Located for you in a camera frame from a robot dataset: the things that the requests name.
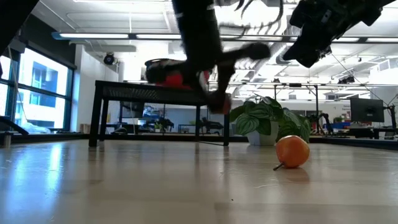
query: wooden floor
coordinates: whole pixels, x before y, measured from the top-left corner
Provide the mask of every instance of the wooden floor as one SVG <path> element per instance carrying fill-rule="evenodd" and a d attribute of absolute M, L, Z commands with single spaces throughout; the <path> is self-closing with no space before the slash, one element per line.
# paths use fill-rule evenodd
<path fill-rule="evenodd" d="M 0 223 L 397 223 L 398 153 L 312 144 L 277 172 L 273 148 L 88 141 L 0 149 Z"/>

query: orange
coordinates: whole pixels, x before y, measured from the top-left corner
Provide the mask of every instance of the orange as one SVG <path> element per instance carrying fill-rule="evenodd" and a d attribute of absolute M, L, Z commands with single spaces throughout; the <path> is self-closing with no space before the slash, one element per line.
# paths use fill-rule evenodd
<path fill-rule="evenodd" d="M 280 165 L 274 170 L 284 166 L 296 168 L 303 165 L 310 156 L 310 147 L 298 136 L 286 136 L 276 144 L 276 154 Z"/>

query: white pot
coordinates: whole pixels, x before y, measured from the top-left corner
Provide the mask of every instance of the white pot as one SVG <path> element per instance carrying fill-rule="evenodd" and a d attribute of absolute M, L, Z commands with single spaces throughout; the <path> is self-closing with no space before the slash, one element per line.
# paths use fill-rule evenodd
<path fill-rule="evenodd" d="M 248 140 L 252 146 L 273 146 L 278 137 L 279 124 L 277 121 L 271 121 L 271 135 L 263 135 L 257 131 L 248 134 Z"/>

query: computer monitor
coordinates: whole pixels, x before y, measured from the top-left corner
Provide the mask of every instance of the computer monitor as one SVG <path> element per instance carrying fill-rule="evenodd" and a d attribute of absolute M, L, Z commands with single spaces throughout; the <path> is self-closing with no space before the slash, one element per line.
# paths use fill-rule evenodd
<path fill-rule="evenodd" d="M 350 98 L 351 121 L 384 122 L 384 108 L 382 100 Z"/>

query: black table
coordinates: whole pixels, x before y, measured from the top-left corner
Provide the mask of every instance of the black table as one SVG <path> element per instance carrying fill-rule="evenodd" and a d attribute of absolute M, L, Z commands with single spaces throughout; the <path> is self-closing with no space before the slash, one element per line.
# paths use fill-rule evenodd
<path fill-rule="evenodd" d="M 100 114 L 103 101 L 101 129 Z M 95 81 L 95 96 L 93 114 L 91 117 L 90 147 L 97 146 L 97 140 L 105 140 L 106 117 L 108 115 L 109 101 L 126 101 L 141 103 L 161 103 L 170 105 L 196 106 L 196 124 L 200 123 L 200 107 L 206 102 L 192 90 L 174 89 L 162 86 Z M 200 140 L 199 125 L 195 125 L 195 140 Z M 224 146 L 229 144 L 229 113 L 224 116 Z"/>

